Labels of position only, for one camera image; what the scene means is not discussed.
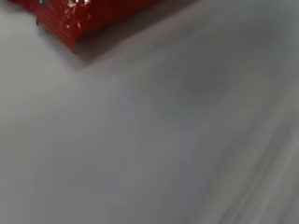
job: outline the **gray floor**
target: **gray floor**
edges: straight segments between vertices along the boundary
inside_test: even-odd
[[[193,1],[81,58],[2,1],[0,223],[298,223],[298,11]]]

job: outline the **concrete floor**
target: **concrete floor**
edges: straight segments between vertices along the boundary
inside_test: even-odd
[[[298,222],[299,2],[175,2],[78,55],[1,2],[0,223]]]

